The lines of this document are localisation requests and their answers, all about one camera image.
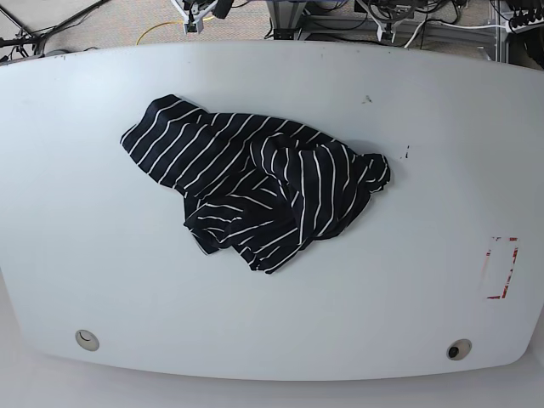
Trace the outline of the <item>white power strip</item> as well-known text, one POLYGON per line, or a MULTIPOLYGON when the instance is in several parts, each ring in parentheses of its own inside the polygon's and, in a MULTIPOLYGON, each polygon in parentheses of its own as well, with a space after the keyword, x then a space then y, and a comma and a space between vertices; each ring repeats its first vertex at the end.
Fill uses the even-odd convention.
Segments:
POLYGON ((508 20, 506 30, 509 33, 521 33, 543 27, 543 9, 533 8, 515 12, 508 20))

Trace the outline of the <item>black tripod legs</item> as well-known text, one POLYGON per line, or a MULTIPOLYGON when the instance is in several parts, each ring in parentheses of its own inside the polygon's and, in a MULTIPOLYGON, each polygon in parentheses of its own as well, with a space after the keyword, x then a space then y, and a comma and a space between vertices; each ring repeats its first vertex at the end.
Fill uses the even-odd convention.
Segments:
POLYGON ((12 62, 15 54, 18 54, 22 59, 43 56, 43 50, 51 37, 79 26, 92 12, 107 3, 109 1, 97 1, 65 20, 42 29, 31 29, 2 5, 1 17, 11 23, 17 32, 14 34, 14 38, 1 37, 1 64, 12 62))

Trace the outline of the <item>aluminium frame stand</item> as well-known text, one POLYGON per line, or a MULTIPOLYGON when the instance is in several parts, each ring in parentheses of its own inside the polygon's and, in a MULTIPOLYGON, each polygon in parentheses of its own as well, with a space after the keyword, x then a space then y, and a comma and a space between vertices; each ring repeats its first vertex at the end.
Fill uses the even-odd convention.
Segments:
POLYGON ((269 32, 265 39, 295 40, 302 32, 301 18, 306 1, 266 1, 269 12, 269 32))

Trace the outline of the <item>red tape rectangle marking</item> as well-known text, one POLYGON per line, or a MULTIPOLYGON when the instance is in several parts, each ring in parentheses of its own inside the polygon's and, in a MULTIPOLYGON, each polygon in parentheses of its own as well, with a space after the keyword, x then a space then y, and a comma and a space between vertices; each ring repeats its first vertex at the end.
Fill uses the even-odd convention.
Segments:
POLYGON ((486 300, 501 300, 507 295, 519 252, 519 238, 492 236, 484 257, 480 291, 486 300))

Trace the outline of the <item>black white striped T-shirt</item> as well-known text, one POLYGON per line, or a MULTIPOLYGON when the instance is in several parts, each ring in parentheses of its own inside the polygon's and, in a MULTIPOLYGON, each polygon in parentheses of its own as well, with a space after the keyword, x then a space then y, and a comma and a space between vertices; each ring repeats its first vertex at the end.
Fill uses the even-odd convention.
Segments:
POLYGON ((152 101, 120 143, 184 198, 185 227, 205 254, 231 248, 265 274, 342 234, 391 179, 385 156, 302 123, 211 113, 175 95, 152 101))

